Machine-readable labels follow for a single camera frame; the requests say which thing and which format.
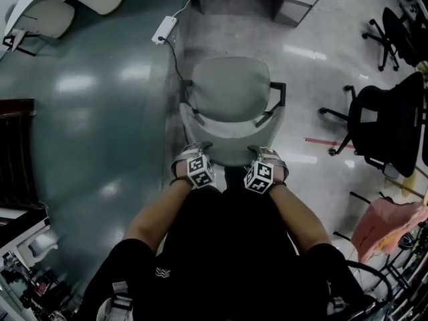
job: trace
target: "logo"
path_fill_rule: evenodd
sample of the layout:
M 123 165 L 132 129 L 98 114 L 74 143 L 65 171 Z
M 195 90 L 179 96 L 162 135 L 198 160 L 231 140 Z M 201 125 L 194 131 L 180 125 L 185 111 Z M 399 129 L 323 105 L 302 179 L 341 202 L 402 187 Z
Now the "logo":
M 157 277 L 168 278 L 170 274 L 170 270 L 164 270 L 159 267 L 156 268 L 156 272 L 154 273 Z

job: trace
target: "chair armrest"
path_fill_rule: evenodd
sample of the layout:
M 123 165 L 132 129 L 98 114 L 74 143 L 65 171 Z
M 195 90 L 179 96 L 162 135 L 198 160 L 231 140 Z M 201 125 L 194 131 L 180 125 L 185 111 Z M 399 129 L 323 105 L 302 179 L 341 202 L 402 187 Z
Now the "chair armrest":
M 280 104 L 280 106 L 285 106 L 286 105 L 287 84 L 280 83 L 280 82 L 271 82 L 270 88 L 279 90 L 281 92 L 279 104 Z
M 49 231 L 50 229 L 51 229 L 51 225 L 46 225 L 45 227 L 39 229 L 34 234 L 31 234 L 26 240 L 24 240 L 22 243 L 20 243 L 18 245 L 18 247 L 21 245 L 29 246 L 35 240 L 35 238 L 37 238 L 39 235 L 45 233 L 46 231 Z
M 53 243 L 52 245 L 48 246 L 46 249 L 44 249 L 39 255 L 34 255 L 34 262 L 38 263 L 39 261 L 42 261 L 44 259 L 44 257 L 47 256 L 47 254 L 49 253 L 49 251 L 51 249 L 58 249 L 58 244 Z
M 182 80 L 180 81 L 180 103 L 181 104 L 188 104 L 189 101 L 187 100 L 187 91 L 186 89 L 188 87 L 191 87 L 193 85 L 192 80 Z
M 268 121 L 272 117 L 272 115 L 274 115 L 276 108 L 284 107 L 286 105 L 287 85 L 285 83 L 271 82 L 270 88 L 279 90 L 281 92 L 280 101 L 271 110 L 265 111 L 263 113 L 264 117 L 255 123 L 255 127 L 257 128 L 263 125 L 266 121 Z

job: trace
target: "shiny floor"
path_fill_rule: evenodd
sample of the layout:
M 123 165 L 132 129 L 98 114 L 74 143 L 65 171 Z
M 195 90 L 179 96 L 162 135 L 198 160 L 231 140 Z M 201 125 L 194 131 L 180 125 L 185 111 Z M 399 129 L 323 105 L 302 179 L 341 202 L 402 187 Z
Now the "shiny floor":
M 151 38 L 184 0 L 124 0 L 102 17 L 81 3 L 62 39 L 0 61 L 0 98 L 35 98 L 32 158 L 57 251 L 43 261 L 87 282 L 162 185 L 169 47 Z
M 266 8 L 269 3 L 211 0 L 206 15 L 194 9 L 185 75 L 190 76 L 193 66 L 207 58 L 247 56 L 265 62 L 272 81 L 287 84 L 286 115 L 272 147 L 289 166 L 289 188 L 319 216 L 329 234 L 339 231 L 351 236 L 366 210 L 368 205 L 351 197 L 351 191 L 369 200 L 383 191 L 399 203 L 417 201 L 403 198 L 400 190 L 385 183 L 380 171 L 354 156 L 353 149 L 331 157 L 330 145 L 313 142 L 341 142 L 346 136 L 344 122 L 317 113 L 325 106 L 348 114 L 350 93 L 342 87 L 350 84 L 357 92 L 368 85 L 389 89 L 414 72 L 404 61 L 399 62 L 398 72 L 393 71 L 390 60 L 379 72 L 380 45 L 361 37 L 370 29 L 369 19 L 381 23 L 385 7 L 402 14 L 396 0 L 320 0 L 295 29 L 273 23 Z M 220 189 L 225 188 L 222 175 L 217 167 Z M 427 182 L 418 179 L 416 190 L 425 193 L 426 188 Z M 349 242 L 332 238 L 346 258 L 356 259 Z M 379 255 L 368 264 L 379 268 L 384 262 Z M 372 277 L 355 275 L 366 288 L 372 284 Z

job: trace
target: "glove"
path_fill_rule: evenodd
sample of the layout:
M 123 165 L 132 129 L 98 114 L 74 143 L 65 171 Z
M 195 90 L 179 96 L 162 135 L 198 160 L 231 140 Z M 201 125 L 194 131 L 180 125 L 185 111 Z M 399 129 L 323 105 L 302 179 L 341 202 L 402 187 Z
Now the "glove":
M 212 142 L 198 142 L 185 146 L 184 149 L 181 151 L 181 154 L 175 158 L 174 162 L 171 165 L 171 171 L 176 177 L 173 182 L 177 179 L 186 179 L 186 181 L 192 183 L 192 180 L 188 177 L 187 161 L 189 159 L 197 158 L 204 155 L 205 149 L 212 145 Z
M 248 147 L 249 150 L 257 154 L 256 160 L 274 166 L 274 184 L 285 182 L 289 175 L 287 164 L 281 159 L 279 154 L 268 147 L 254 146 Z

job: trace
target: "wire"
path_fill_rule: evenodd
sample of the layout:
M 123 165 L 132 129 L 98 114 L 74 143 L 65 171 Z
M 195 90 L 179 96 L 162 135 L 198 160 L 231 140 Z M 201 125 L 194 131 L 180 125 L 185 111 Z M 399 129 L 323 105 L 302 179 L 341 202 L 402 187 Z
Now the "wire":
M 354 252 L 355 252 L 355 247 L 354 247 L 354 249 L 352 250 L 352 252 L 351 252 L 351 254 L 350 254 L 350 256 L 349 256 L 348 260 L 350 260 L 350 258 L 351 258 L 351 257 L 352 257 L 352 255 L 354 254 Z
M 390 283 L 390 281 L 388 281 L 388 278 L 382 274 L 380 271 L 374 269 L 371 266 L 368 265 L 364 265 L 362 263 L 357 263 L 356 261 L 350 261 L 350 260 L 346 260 L 345 261 L 347 266 L 350 266 L 351 268 L 354 269 L 360 269 L 363 271 L 367 271 L 369 273 L 371 273 L 372 275 L 380 278 L 386 285 L 387 285 L 387 299 L 381 303 L 379 303 L 376 307 L 374 307 L 370 313 L 368 315 L 366 315 L 366 317 L 373 315 L 375 312 L 378 312 L 380 309 L 382 309 L 383 307 L 387 306 L 386 311 L 385 311 L 385 316 L 384 316 L 384 321 L 388 318 L 388 314 L 389 314 L 389 306 L 388 304 L 393 300 L 393 287 Z
M 175 71 L 178 73 L 178 75 L 179 75 L 179 77 L 180 77 L 180 80 L 181 81 L 183 81 L 183 77 L 182 77 L 182 75 L 180 74 L 180 71 L 179 71 L 179 67 L 178 67 L 178 65 L 177 65 L 177 56 L 175 55 L 175 50 L 174 50 L 174 47 L 171 45 L 171 43 L 166 39 L 166 38 L 164 38 L 164 37 L 159 37 L 159 40 L 164 40 L 164 41 L 166 41 L 166 43 L 169 45 L 169 47 L 171 48 L 171 50 L 173 51 L 173 55 L 174 55 L 174 62 L 175 62 Z M 187 91 L 187 88 L 185 87 L 185 92 L 186 92 L 186 97 L 187 97 L 187 101 L 189 101 L 189 92 Z M 185 128 L 185 126 L 183 125 L 183 128 L 184 128 L 184 133 L 185 133 L 185 140 L 186 140 L 186 143 L 187 143 L 187 145 L 189 145 L 189 139 L 187 138 L 187 133 L 186 133 L 186 128 Z
M 192 0 L 189 0 L 188 2 L 186 2 L 186 5 L 185 5 L 182 9 L 180 9 L 180 11 L 176 12 L 176 13 L 173 15 L 173 17 L 175 17 L 176 15 L 178 15 L 180 12 L 184 11 L 184 10 L 186 9 L 187 5 L 188 5 L 191 1 L 192 1 Z
M 164 37 L 159 37 L 159 40 L 166 41 L 166 43 L 169 45 L 169 47 L 170 47 L 170 48 L 171 48 L 171 50 L 173 51 L 174 62 L 175 62 L 175 71 L 178 73 L 178 75 L 179 75 L 179 77 L 180 77 L 180 80 L 181 80 L 181 81 L 184 81 L 184 79 L 183 79 L 182 75 L 180 74 L 179 67 L 178 67 L 178 65 L 177 65 L 177 56 L 175 55 L 174 47 L 173 47 L 173 46 L 171 45 L 171 43 L 170 43 L 166 38 L 164 38 Z M 185 92 L 186 92 L 186 98 L 187 98 L 187 100 L 189 100 L 189 92 L 187 91 L 187 88 L 186 88 L 186 87 L 185 87 Z

